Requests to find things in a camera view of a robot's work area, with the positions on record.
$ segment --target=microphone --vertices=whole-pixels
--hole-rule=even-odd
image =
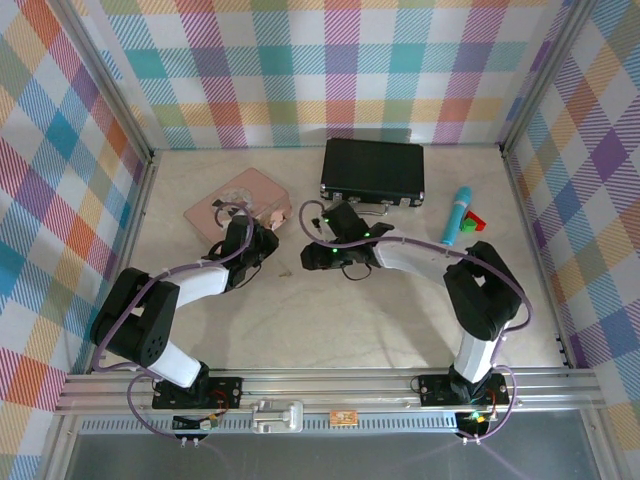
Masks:
[[[460,223],[464,217],[464,212],[467,211],[469,204],[471,203],[471,187],[460,187],[456,197],[453,200],[453,208],[451,210],[451,216],[447,223],[444,233],[442,234],[442,240],[440,243],[444,245],[453,245],[460,231]]]

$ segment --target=wire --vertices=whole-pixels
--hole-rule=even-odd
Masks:
[[[498,401],[496,399],[496,394],[493,390],[487,389],[487,392],[489,393],[489,395],[491,395],[491,400],[493,401],[493,408],[491,409],[491,416],[493,417],[498,410],[498,405],[497,405]]]
[[[305,233],[305,235],[307,237],[309,237],[311,240],[313,240],[315,243],[317,243],[319,245],[322,245],[323,247],[328,247],[328,248],[353,248],[353,247],[359,247],[360,245],[365,245],[365,244],[368,244],[368,243],[379,243],[379,242],[396,242],[396,243],[408,244],[408,245],[413,245],[413,246],[420,247],[420,248],[425,248],[427,250],[432,250],[432,251],[438,252],[438,253],[446,255],[446,256],[451,256],[451,257],[454,257],[454,258],[460,258],[460,259],[467,260],[467,261],[469,261],[471,263],[474,263],[474,264],[484,268],[489,273],[492,273],[493,275],[498,277],[500,280],[502,280],[522,300],[522,303],[527,308],[527,318],[521,324],[516,325],[514,327],[505,328],[502,331],[502,333],[500,334],[500,337],[498,338],[498,343],[496,344],[496,347],[494,349],[493,355],[491,357],[491,363],[493,363],[495,358],[497,357],[498,351],[499,351],[500,347],[502,346],[502,343],[503,343],[503,341],[505,339],[506,334],[510,333],[510,332],[517,332],[519,330],[522,330],[523,328],[526,328],[529,325],[529,323],[531,323],[531,319],[533,318],[533,305],[531,305],[531,301],[527,298],[527,296],[524,293],[524,291],[522,290],[522,288],[520,288],[520,286],[514,280],[509,278],[508,275],[505,275],[503,272],[501,272],[500,270],[495,268],[493,265],[488,264],[484,260],[481,260],[481,259],[479,259],[477,257],[474,257],[473,255],[469,255],[468,253],[458,252],[456,250],[449,250],[448,248],[443,247],[441,245],[437,245],[435,243],[424,242],[422,240],[416,240],[416,239],[413,239],[413,238],[406,238],[406,237],[384,236],[384,237],[364,238],[362,240],[358,240],[356,242],[350,242],[350,243],[330,243],[330,242],[325,242],[321,238],[318,238],[318,237],[314,236],[313,233],[311,233],[311,231],[305,225],[303,214],[304,214],[304,210],[309,205],[318,205],[322,209],[322,211],[324,211],[324,204],[321,201],[319,201],[319,200],[307,200],[306,202],[304,202],[300,206],[300,210],[298,211],[298,221],[299,221],[300,227],[302,228],[302,231]]]
[[[509,417],[511,417],[511,413],[513,412],[513,407],[516,403],[516,397],[518,395],[518,383],[516,382],[516,376],[513,373],[513,370],[511,370],[509,367],[507,367],[506,365],[496,365],[495,367],[493,367],[496,370],[504,370],[506,371],[510,377],[511,377],[511,384],[513,385],[513,393],[511,394],[511,400],[509,401],[509,406],[507,407],[507,411],[504,414],[504,417],[502,417],[502,420],[500,420],[500,422],[498,422],[498,425],[496,425],[496,427],[493,430],[488,431],[487,433],[485,433],[484,435],[479,435],[479,436],[473,436],[473,435],[469,435],[466,432],[463,432],[462,430],[458,431],[458,433],[460,433],[460,435],[462,435],[463,437],[469,438],[469,439],[473,439],[473,440],[484,440],[487,439],[493,435],[495,435],[496,433],[498,433],[500,431],[500,429],[502,427],[504,427],[504,425],[507,423],[507,420],[509,420]]]
[[[218,210],[216,210],[216,212],[219,211],[220,208],[222,208],[222,207],[224,207],[226,205],[232,205],[232,206],[235,206],[235,207],[239,208],[240,210],[242,210],[245,213],[245,215],[247,215],[247,218],[249,219],[249,226],[247,227],[247,238],[245,239],[245,241],[242,244],[242,246],[240,246],[240,248],[238,248],[238,250],[236,250],[235,252],[233,252],[231,255],[229,255],[226,258],[221,258],[219,260],[213,260],[213,261],[210,261],[210,260],[200,261],[198,263],[191,263],[191,264],[187,264],[187,265],[181,265],[179,267],[174,267],[174,268],[172,268],[170,270],[166,270],[166,271],[162,272],[160,275],[157,275],[157,276],[151,278],[140,289],[140,291],[133,298],[133,300],[131,301],[129,306],[127,308],[125,308],[124,312],[122,312],[122,315],[120,315],[120,318],[118,318],[118,320],[116,320],[116,322],[112,325],[112,327],[109,329],[107,334],[104,336],[104,338],[100,342],[100,345],[98,345],[98,347],[96,348],[95,352],[93,352],[93,358],[91,360],[91,366],[93,367],[94,371],[105,373],[105,372],[112,372],[114,370],[119,370],[119,369],[123,369],[123,368],[129,368],[129,369],[133,369],[133,370],[142,370],[143,372],[145,372],[151,378],[158,378],[158,375],[153,373],[151,370],[149,370],[147,368],[144,368],[144,367],[141,367],[140,365],[138,365],[138,364],[136,364],[134,362],[122,362],[122,363],[116,363],[115,365],[109,365],[108,367],[102,367],[100,365],[100,360],[102,358],[102,354],[106,350],[107,345],[109,344],[109,342],[111,342],[111,340],[113,339],[113,337],[116,334],[116,332],[118,331],[118,329],[127,320],[127,318],[129,317],[129,315],[131,314],[133,309],[142,301],[142,299],[144,298],[146,293],[151,289],[151,287],[156,282],[158,282],[160,280],[164,280],[165,278],[168,278],[168,277],[170,277],[172,275],[175,275],[177,273],[182,273],[182,272],[186,272],[186,271],[189,271],[189,270],[197,270],[197,269],[200,269],[200,268],[211,268],[211,267],[220,266],[223,263],[228,262],[229,260],[232,260],[232,259],[236,258],[237,256],[241,255],[242,252],[244,252],[247,249],[247,247],[251,244],[251,238],[253,237],[253,230],[254,230],[253,218],[251,218],[251,214],[249,213],[249,210],[247,210],[247,208],[245,206],[243,206],[241,204],[238,204],[238,203],[232,203],[232,202],[221,204],[218,207]]]
[[[340,267],[340,270],[342,270],[342,274],[347,277],[349,280],[351,280],[352,282],[359,282],[360,280],[364,280],[365,278],[369,278],[371,276],[371,266],[368,263],[365,263],[366,267],[369,269],[369,273],[367,273],[364,277],[360,277],[360,278],[353,278],[350,277],[349,275],[347,275],[346,269],[344,267],[344,265],[342,267]]]
[[[440,245],[434,244],[434,243],[429,243],[429,242],[424,242],[422,240],[416,240],[413,238],[405,238],[405,237],[393,237],[393,236],[384,236],[384,237],[375,237],[375,238],[365,238],[362,240],[358,240],[356,242],[350,242],[350,243],[330,243],[330,242],[325,242],[324,240],[317,238],[313,235],[313,233],[311,233],[311,231],[307,228],[307,226],[304,223],[304,210],[305,208],[307,208],[309,205],[318,205],[322,211],[324,211],[324,204],[322,202],[320,202],[319,200],[307,200],[306,202],[304,202],[301,206],[300,206],[300,210],[298,210],[298,222],[300,223],[300,227],[302,228],[302,231],[305,233],[305,235],[307,237],[309,237],[311,240],[313,240],[315,243],[322,245],[323,247],[328,247],[328,248],[353,248],[353,247],[359,247],[360,245],[365,245],[368,243],[378,243],[378,242],[397,242],[397,243],[402,243],[402,244],[408,244],[408,245],[413,245],[416,247],[421,247],[421,248],[425,248],[427,250],[433,250],[435,252],[441,253],[443,255],[446,256],[451,256],[454,258],[461,258],[464,260],[468,260],[480,267],[483,267],[485,270],[487,270],[489,273],[492,273],[493,275],[495,275],[496,277],[498,277],[500,280],[502,280],[509,288],[511,288],[522,300],[522,303],[525,305],[525,307],[527,308],[527,318],[524,322],[522,322],[519,325],[516,325],[514,327],[509,327],[506,328],[500,335],[499,339],[498,339],[498,343],[496,344],[496,347],[494,349],[493,355],[491,357],[491,363],[493,364],[493,361],[495,359],[495,357],[497,356],[498,353],[498,349],[499,347],[502,345],[502,342],[504,341],[505,338],[505,334],[509,333],[509,332],[517,332],[519,330],[522,330],[523,328],[526,328],[529,323],[531,323],[531,319],[533,318],[533,305],[531,305],[531,301],[527,298],[526,294],[524,293],[524,291],[522,290],[522,288],[520,288],[520,286],[513,281],[511,278],[509,278],[509,276],[505,275],[503,272],[501,272],[500,270],[498,270],[497,268],[495,268],[493,265],[488,264],[487,262],[485,262],[484,260],[481,260],[477,257],[474,257],[472,255],[469,255],[467,253],[462,253],[462,252],[458,252],[455,250],[449,250],[448,248],[442,247]],[[500,429],[502,429],[502,427],[505,425],[505,423],[507,422],[507,420],[509,419],[509,417],[511,417],[511,412],[513,411],[513,406],[515,404],[515,399],[517,396],[517,390],[518,390],[518,386],[517,386],[517,382],[516,382],[516,377],[513,373],[513,370],[511,370],[508,366],[506,365],[497,365],[495,367],[496,370],[505,370],[507,371],[510,375],[511,375],[511,382],[513,384],[513,394],[511,397],[511,401],[509,402],[509,406],[507,407],[507,411],[504,415],[504,417],[502,418],[502,420],[498,423],[498,425],[496,425],[496,427],[485,433],[482,436],[471,436],[466,432],[462,432],[460,431],[461,435],[463,435],[464,437],[467,438],[472,438],[472,439],[476,439],[477,441],[480,441],[481,439],[485,439],[485,438],[489,438],[492,435],[495,435],[498,431],[500,431]]]
[[[255,278],[255,276],[260,272],[260,270],[262,270],[262,264],[258,265],[258,268],[256,268],[256,271],[253,272],[253,275],[251,275],[251,277],[249,277],[248,280],[246,280],[244,283],[241,283],[240,285],[238,285],[237,287],[234,287],[233,290],[240,290],[242,287],[244,287],[247,283],[249,283],[251,280],[253,280]]]
[[[138,413],[138,411],[136,410],[136,407],[133,405],[133,398],[132,398],[133,386],[143,378],[150,378],[151,380],[153,380],[153,377],[147,375],[146,373],[141,373],[140,375],[135,377],[133,380],[131,380],[131,383],[127,387],[127,403],[129,404],[129,409],[131,410],[131,413],[133,413],[133,416],[136,417],[136,419],[142,424],[142,426],[145,427],[150,432],[155,433],[156,435],[160,435],[161,437],[166,437],[166,438],[170,438],[171,440],[180,441],[178,440],[178,438],[176,438],[175,435],[172,435],[167,432],[163,432],[162,430],[158,430],[156,427],[154,427],[149,422],[147,422],[144,418],[142,418],[142,415]]]

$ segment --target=white floor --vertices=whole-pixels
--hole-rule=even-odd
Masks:
[[[323,149],[164,152],[132,266],[151,273],[206,254],[210,245],[184,211],[248,167],[291,195],[294,210],[319,198]],[[439,241],[453,195],[473,188],[472,209],[488,222],[461,234],[456,248],[492,243],[531,298],[532,325],[512,335],[501,360],[515,366],[561,365],[555,323],[494,148],[425,148],[426,199],[394,207],[384,218],[415,238]],[[370,224],[379,217],[365,217]],[[171,338],[210,367],[447,367],[461,339],[444,287],[401,272],[375,270],[362,282],[338,271],[308,272],[299,255],[308,243],[297,220],[277,231],[279,249],[247,287],[178,310]],[[447,260],[435,258],[444,273]],[[524,307],[518,314],[521,320]]]

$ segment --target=green block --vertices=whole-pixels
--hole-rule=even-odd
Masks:
[[[478,224],[475,222],[475,220],[472,220],[470,218],[467,218],[464,222],[462,222],[462,225],[460,225],[460,230],[462,232],[475,232],[476,228],[478,228]]]

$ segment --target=colorful plaid backdrop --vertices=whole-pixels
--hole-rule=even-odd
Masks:
[[[74,3],[158,146],[233,148],[495,143],[570,1]]]
[[[513,167],[580,366],[640,478],[640,0],[602,0]]]
[[[0,12],[0,479],[30,479],[142,163],[45,1]]]

